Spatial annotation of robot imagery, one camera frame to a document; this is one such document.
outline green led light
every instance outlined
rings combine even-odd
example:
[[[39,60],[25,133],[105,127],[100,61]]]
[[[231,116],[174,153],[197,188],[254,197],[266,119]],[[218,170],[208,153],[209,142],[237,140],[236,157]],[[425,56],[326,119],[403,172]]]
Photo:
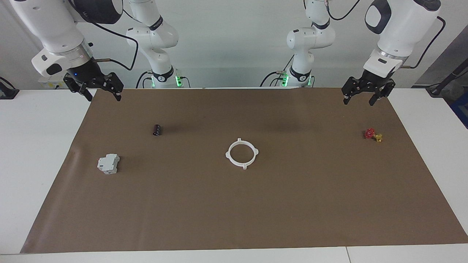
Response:
[[[181,87],[181,86],[182,86],[182,80],[180,79],[180,77],[176,75],[176,76],[175,76],[175,80],[176,80],[176,82],[177,82],[177,86],[178,86],[178,87]]]
[[[289,76],[287,74],[285,74],[285,77],[283,78],[283,81],[281,82],[281,85],[283,87],[287,87],[288,86],[288,80],[289,80]]]

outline white plastic ring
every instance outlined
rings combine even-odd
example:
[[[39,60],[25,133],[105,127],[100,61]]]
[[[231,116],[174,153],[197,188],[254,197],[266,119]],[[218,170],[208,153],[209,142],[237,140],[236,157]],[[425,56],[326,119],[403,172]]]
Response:
[[[234,160],[231,157],[231,150],[238,145],[247,145],[248,147],[250,147],[250,149],[252,149],[252,151],[254,152],[254,157],[246,163],[241,163],[241,162]],[[243,141],[241,138],[238,138],[237,141],[231,144],[231,146],[229,147],[229,150],[226,153],[226,158],[228,158],[231,161],[231,163],[233,163],[235,166],[242,167],[244,168],[244,170],[246,170],[247,166],[251,165],[255,161],[255,157],[257,156],[257,154],[258,154],[258,149],[256,149],[253,144],[249,143],[248,141]]]

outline black cable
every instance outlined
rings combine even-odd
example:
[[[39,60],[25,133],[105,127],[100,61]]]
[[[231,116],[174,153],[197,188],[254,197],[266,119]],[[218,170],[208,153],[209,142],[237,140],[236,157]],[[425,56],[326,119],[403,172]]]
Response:
[[[145,74],[149,74],[148,71],[145,71],[145,72],[143,72],[143,73],[140,75],[140,77],[138,78],[137,85],[135,86],[135,88],[138,88],[138,85],[140,85],[140,81],[141,81],[141,79],[143,78],[143,76],[144,76]]]
[[[278,83],[278,80],[282,80],[282,79],[283,79],[283,78],[276,78],[276,79],[273,79],[273,80],[271,81],[271,83],[270,83],[270,87],[273,85],[273,82],[274,82],[275,80],[277,81],[276,83]]]
[[[145,88],[145,80],[151,80],[151,81],[153,81],[152,78],[145,78],[145,79],[143,80],[143,88]]]
[[[436,39],[439,37],[439,35],[442,33],[442,31],[444,31],[444,28],[445,26],[447,25],[447,22],[445,22],[445,20],[438,16],[437,19],[439,19],[440,21],[442,21],[442,27],[440,28],[439,32],[436,34],[436,36],[429,42],[429,45],[427,45],[426,49],[424,50],[423,54],[421,55],[421,57],[419,58],[419,61],[416,63],[416,66],[412,66],[412,67],[409,67],[409,69],[415,69],[419,66],[419,64],[421,63],[421,60],[423,60],[424,58],[424,55],[426,54],[426,52],[429,50],[429,48],[431,47],[432,43],[434,43],[434,41],[436,41]]]
[[[187,78],[187,77],[180,77],[180,78],[181,78],[181,79],[186,79],[187,82],[189,83],[189,88],[192,88],[192,86],[190,85],[190,80],[189,80],[189,78]]]
[[[271,72],[270,74],[266,75],[266,77],[263,79],[262,83],[260,84],[260,86],[262,87],[263,84],[265,83],[265,81],[267,80],[268,77],[270,77],[271,75],[274,75],[274,74],[278,74],[276,73],[276,71],[273,71]]]
[[[122,34],[116,33],[116,32],[114,32],[114,31],[112,31],[112,30],[110,30],[110,29],[107,29],[107,28],[105,28],[105,27],[103,27],[103,26],[101,26],[101,25],[99,25],[99,24],[94,23],[93,21],[90,21],[87,17],[83,16],[83,15],[81,14],[81,12],[79,12],[78,10],[76,10],[76,6],[75,6],[75,4],[72,3],[72,0],[68,0],[68,2],[69,2],[70,5],[73,7],[73,9],[74,9],[77,13],[79,13],[79,14],[81,15],[81,17],[82,17],[86,22],[91,23],[91,24],[93,24],[93,25],[99,27],[100,29],[102,29],[102,30],[104,30],[104,31],[107,31],[107,32],[109,32],[109,33],[111,33],[111,34],[113,34],[113,35],[116,35],[116,36],[118,36],[118,37],[123,37],[123,38],[129,39],[129,40],[132,40],[133,42],[135,42],[135,44],[137,45],[137,47],[136,47],[136,49],[135,49],[135,55],[133,56],[132,65],[131,65],[130,67],[127,67],[127,66],[125,66],[124,64],[122,64],[122,63],[120,63],[120,62],[118,62],[118,61],[116,61],[116,60],[110,59],[110,62],[117,63],[117,64],[121,65],[122,67],[124,67],[126,70],[128,70],[128,71],[132,70],[132,69],[133,69],[133,66],[135,66],[135,62],[136,62],[136,60],[137,60],[138,48],[139,48],[138,41],[135,40],[134,38],[127,37],[127,36],[124,36],[124,35],[122,35]]]
[[[127,36],[121,35],[121,34],[119,34],[119,33],[116,33],[116,32],[114,32],[114,31],[112,31],[112,30],[110,30],[110,29],[107,29],[107,28],[105,28],[105,27],[103,27],[103,26],[101,26],[101,25],[98,25],[98,24],[96,24],[96,23],[94,23],[94,22],[91,22],[91,24],[93,24],[93,25],[99,27],[100,29],[102,29],[102,30],[104,30],[104,31],[107,31],[107,32],[109,32],[109,33],[111,33],[111,34],[114,34],[114,35],[116,35],[116,36],[129,39],[129,40],[132,40],[133,42],[135,42],[135,44],[137,45],[137,47],[136,47],[136,49],[135,49],[135,55],[133,56],[132,65],[131,65],[130,67],[127,67],[127,66],[125,66],[124,64],[122,64],[122,63],[120,63],[120,62],[118,62],[118,61],[116,61],[116,60],[110,59],[111,62],[115,62],[115,63],[121,65],[122,67],[124,67],[126,70],[131,71],[131,70],[133,69],[133,66],[135,66],[135,62],[137,61],[138,48],[139,48],[138,41],[137,41],[136,39],[134,39],[134,38],[127,37]]]
[[[127,12],[127,10],[125,10],[125,9],[123,9],[123,10],[124,10],[124,13],[125,13],[128,17],[132,18],[133,20],[137,21],[138,23],[141,23],[141,21],[139,21],[139,20],[136,19],[135,17],[131,16],[131,15]]]
[[[313,88],[315,84],[315,76],[311,76],[311,78],[314,78],[314,82],[312,82],[312,88]]]
[[[327,12],[328,12],[328,15],[330,16],[331,19],[335,20],[335,21],[340,21],[340,20],[343,20],[345,19],[350,13],[351,11],[353,11],[353,9],[358,5],[358,3],[360,2],[361,0],[357,0],[356,3],[354,4],[354,6],[351,7],[351,9],[341,18],[335,18],[331,15],[330,13],[330,6],[327,6]]]
[[[134,18],[133,16],[131,16],[131,15],[127,12],[127,10],[124,9],[124,13],[125,13],[128,17],[130,17],[130,18],[132,18],[133,20],[135,20],[135,18]]]
[[[16,89],[9,81],[7,81],[5,78],[0,77],[0,80],[3,80],[6,84],[10,85],[13,89]]]
[[[293,60],[293,58],[294,58],[294,55],[291,56],[291,59],[289,59],[288,64],[286,64],[286,66],[285,66],[285,68],[283,69],[283,71],[285,71],[285,70],[288,68],[289,63],[291,63],[291,61]]]

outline small colorful object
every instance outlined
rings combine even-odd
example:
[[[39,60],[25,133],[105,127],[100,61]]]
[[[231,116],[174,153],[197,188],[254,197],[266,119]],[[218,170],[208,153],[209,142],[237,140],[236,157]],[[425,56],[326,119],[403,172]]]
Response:
[[[375,135],[375,130],[373,128],[367,129],[366,132],[364,133],[364,137],[366,139],[373,138]]]
[[[374,139],[377,142],[382,142],[382,134],[374,134]]]

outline brown paper mat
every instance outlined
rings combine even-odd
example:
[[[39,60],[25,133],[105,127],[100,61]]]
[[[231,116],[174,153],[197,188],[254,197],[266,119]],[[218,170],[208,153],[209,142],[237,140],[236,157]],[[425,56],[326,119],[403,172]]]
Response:
[[[389,101],[368,99],[98,91],[22,253],[468,242]],[[237,138],[260,151],[245,171],[225,157]],[[107,153],[116,175],[96,168]]]

